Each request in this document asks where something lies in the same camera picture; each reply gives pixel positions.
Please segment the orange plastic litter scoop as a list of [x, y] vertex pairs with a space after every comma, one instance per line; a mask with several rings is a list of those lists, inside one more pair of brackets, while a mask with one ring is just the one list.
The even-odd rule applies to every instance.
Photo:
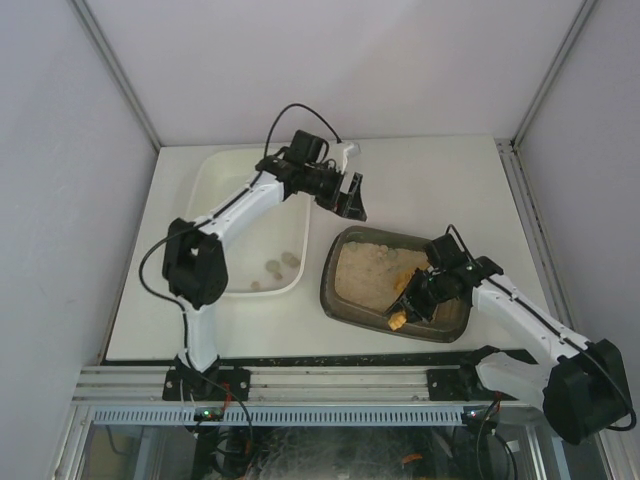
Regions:
[[[412, 267], [408, 270], [397, 275], [395, 283], [394, 283], [394, 292], [400, 296], [402, 292], [408, 286], [411, 278], [417, 270], [427, 270], [430, 267], [430, 264], [427, 260], [421, 261], [417, 266]], [[407, 322], [407, 314], [401, 309], [398, 311], [394, 311], [388, 320], [388, 326], [392, 331], [396, 331], [400, 329]]]

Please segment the dark grey litter box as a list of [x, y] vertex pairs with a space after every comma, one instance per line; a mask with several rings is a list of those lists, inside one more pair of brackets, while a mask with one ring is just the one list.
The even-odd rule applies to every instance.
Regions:
[[[359, 244], [357, 251], [349, 242]], [[436, 307], [430, 323], [406, 322], [392, 331], [385, 311], [396, 300], [398, 274], [427, 260], [425, 238], [362, 226], [351, 226], [334, 239], [321, 277], [319, 298], [325, 314], [335, 320], [395, 336], [452, 343], [464, 333], [470, 301], [453, 299]], [[380, 258], [379, 246], [388, 254]]]

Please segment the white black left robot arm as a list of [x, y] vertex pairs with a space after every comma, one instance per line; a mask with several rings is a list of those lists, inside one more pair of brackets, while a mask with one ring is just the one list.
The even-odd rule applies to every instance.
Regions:
[[255, 174], [221, 205], [193, 221], [178, 218], [170, 224], [162, 276], [183, 311], [185, 340], [178, 359], [196, 375], [219, 360], [214, 324], [206, 311], [227, 288], [226, 250], [231, 243], [263, 214], [299, 193], [339, 217], [366, 221], [363, 175], [348, 168], [359, 154], [356, 143], [331, 146], [298, 130], [289, 145], [266, 153]]

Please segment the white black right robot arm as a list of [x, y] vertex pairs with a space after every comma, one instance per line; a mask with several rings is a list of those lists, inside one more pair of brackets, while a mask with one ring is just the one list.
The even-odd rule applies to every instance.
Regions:
[[622, 354], [612, 342], [593, 342], [546, 313], [493, 260], [473, 256], [453, 225], [424, 251], [427, 268], [411, 274], [385, 313], [391, 329], [429, 321], [450, 300], [468, 300], [520, 341], [534, 361], [485, 346], [462, 365], [467, 382], [539, 410], [573, 445], [602, 430], [637, 426]]

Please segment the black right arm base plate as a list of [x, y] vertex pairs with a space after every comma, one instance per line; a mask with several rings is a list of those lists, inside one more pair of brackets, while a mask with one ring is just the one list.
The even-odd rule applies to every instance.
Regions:
[[430, 369], [426, 372], [429, 399], [432, 401], [492, 401], [498, 394], [481, 385], [475, 374], [459, 368]]

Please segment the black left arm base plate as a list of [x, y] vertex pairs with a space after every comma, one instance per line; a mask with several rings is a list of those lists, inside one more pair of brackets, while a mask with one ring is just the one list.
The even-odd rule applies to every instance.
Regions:
[[244, 368], [221, 368], [204, 373], [207, 381], [187, 370], [169, 370], [165, 376], [162, 399], [164, 401], [194, 400], [222, 401], [249, 397], [251, 372]]

